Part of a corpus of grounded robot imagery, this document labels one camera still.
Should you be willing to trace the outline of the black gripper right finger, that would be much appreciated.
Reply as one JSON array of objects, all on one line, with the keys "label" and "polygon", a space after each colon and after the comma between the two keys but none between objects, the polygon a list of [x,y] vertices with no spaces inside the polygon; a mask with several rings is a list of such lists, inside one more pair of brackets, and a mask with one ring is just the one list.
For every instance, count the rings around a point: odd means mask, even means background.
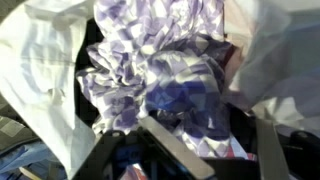
[{"label": "black gripper right finger", "polygon": [[261,180],[290,180],[289,169],[273,123],[258,119],[256,131]]}]

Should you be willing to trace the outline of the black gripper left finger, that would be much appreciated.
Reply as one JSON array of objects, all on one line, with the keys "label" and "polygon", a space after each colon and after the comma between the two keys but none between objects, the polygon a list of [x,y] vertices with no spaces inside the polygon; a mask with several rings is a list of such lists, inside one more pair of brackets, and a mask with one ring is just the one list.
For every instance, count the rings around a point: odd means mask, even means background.
[{"label": "black gripper left finger", "polygon": [[139,124],[148,130],[169,154],[181,164],[181,168],[188,171],[193,178],[209,180],[215,175],[215,170],[212,167],[198,158],[155,119],[148,116],[140,119]]}]

